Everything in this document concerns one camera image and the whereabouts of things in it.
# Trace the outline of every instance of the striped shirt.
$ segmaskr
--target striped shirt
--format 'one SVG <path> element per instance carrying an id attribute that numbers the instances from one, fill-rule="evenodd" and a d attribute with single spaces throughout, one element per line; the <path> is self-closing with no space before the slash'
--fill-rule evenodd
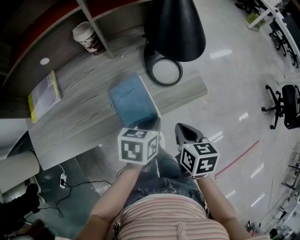
<path id="1" fill-rule="evenodd" d="M 206 218 L 196 201 L 182 195 L 154 194 L 123 210 L 118 239 L 229 240 L 229 236 L 220 223 Z M 251 240 L 270 238 L 266 235 Z"/>

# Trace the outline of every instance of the jeans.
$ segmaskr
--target jeans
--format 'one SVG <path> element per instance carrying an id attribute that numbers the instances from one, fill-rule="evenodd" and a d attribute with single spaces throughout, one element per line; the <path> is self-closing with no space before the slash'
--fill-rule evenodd
<path id="1" fill-rule="evenodd" d="M 165 150 L 160 149 L 157 159 L 159 170 L 153 160 L 149 172 L 141 172 L 124 208 L 151 194 L 178 194 L 198 202 L 203 208 L 204 198 L 191 177 L 183 177 L 179 165 Z"/>

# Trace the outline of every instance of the red tape on floor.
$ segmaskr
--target red tape on floor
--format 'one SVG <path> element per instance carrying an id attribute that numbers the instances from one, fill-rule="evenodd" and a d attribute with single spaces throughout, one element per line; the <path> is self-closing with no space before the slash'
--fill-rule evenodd
<path id="1" fill-rule="evenodd" d="M 255 142 L 250 148 L 248 148 L 242 155 L 240 155 L 237 159 L 235 159 L 232 163 L 230 163 L 228 166 L 226 166 L 225 168 L 223 168 L 221 171 L 219 171 L 216 175 L 215 178 L 217 178 L 218 175 L 220 175 L 222 172 L 224 172 L 227 168 L 229 168 L 230 166 L 232 166 L 233 164 L 235 164 L 237 161 L 239 161 L 246 153 L 248 153 L 251 149 L 253 149 L 255 147 L 255 145 L 257 145 L 259 143 L 259 140 L 257 142 Z"/>

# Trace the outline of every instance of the blue notebook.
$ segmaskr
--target blue notebook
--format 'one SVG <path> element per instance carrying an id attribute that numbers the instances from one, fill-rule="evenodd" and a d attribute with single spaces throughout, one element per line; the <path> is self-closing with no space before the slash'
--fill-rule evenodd
<path id="1" fill-rule="evenodd" d="M 152 99 L 137 74 L 111 89 L 109 96 L 126 128 L 158 117 Z"/>

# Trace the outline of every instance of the book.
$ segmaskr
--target book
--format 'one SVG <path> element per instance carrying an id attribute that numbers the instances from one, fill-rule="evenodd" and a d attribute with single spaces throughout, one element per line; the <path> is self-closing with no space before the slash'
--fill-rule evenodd
<path id="1" fill-rule="evenodd" d="M 51 71 L 28 95 L 31 120 L 36 123 L 60 100 L 54 71 Z"/>
<path id="2" fill-rule="evenodd" d="M 161 118 L 142 78 L 137 74 L 131 74 L 108 93 L 126 128 L 134 128 L 148 120 Z"/>

